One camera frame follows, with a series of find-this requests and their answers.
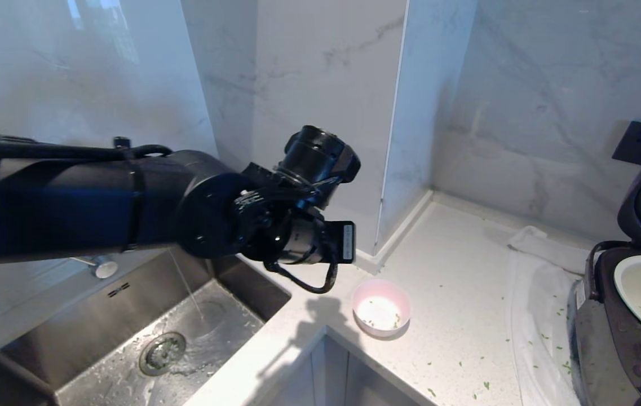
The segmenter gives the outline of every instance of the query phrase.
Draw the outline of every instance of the white countertop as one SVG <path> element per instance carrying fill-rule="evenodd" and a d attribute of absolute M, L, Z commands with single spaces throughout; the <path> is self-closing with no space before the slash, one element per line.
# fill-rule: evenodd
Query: white countertop
<path fill-rule="evenodd" d="M 473 395 L 478 405 L 521 404 L 503 296 L 506 242 L 529 222 L 443 195 L 434 200 L 377 275 L 410 296 L 413 315 L 405 334 L 384 341 L 356 326 L 351 294 L 372 275 L 353 265 L 340 266 L 335 288 L 326 295 L 266 273 L 291 300 L 186 405 L 255 403 L 290 376 L 323 334 L 420 404 L 470 404 Z M 549 234 L 574 245 L 585 242 Z M 320 264 L 289 270 L 315 285 L 325 277 Z"/>

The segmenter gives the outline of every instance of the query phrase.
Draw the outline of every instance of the cloth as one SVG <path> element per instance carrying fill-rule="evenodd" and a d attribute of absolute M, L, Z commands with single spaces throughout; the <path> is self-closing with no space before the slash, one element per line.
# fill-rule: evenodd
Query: cloth
<path fill-rule="evenodd" d="M 568 298 L 588 251 L 547 239 L 535 227 L 509 240 L 509 331 L 525 406 L 580 406 L 573 390 Z"/>

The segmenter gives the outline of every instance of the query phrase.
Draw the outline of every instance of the robotic arm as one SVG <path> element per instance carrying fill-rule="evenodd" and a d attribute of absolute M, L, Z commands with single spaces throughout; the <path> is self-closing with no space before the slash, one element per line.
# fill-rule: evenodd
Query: robotic arm
<path fill-rule="evenodd" d="M 270 171 L 236 173 L 204 152 L 114 149 L 0 135 L 0 262 L 127 252 L 177 242 L 190 254 L 241 253 L 314 293 L 355 257 L 355 225 L 320 213 L 360 160 L 334 134 L 304 126 Z M 309 286 L 280 264 L 329 264 Z"/>

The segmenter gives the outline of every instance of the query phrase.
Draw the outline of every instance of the electrical outlet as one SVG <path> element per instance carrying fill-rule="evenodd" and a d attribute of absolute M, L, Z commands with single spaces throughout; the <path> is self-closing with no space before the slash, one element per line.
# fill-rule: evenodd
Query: electrical outlet
<path fill-rule="evenodd" d="M 641 122 L 632 121 L 613 153 L 613 159 L 641 165 Z"/>

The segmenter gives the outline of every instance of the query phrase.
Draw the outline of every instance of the drain strainer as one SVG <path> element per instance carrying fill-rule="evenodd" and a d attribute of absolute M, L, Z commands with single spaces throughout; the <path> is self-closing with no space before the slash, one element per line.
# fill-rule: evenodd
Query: drain strainer
<path fill-rule="evenodd" d="M 178 333 L 165 333 L 150 341 L 140 355 L 140 370 L 158 376 L 168 372 L 183 357 L 185 339 Z"/>

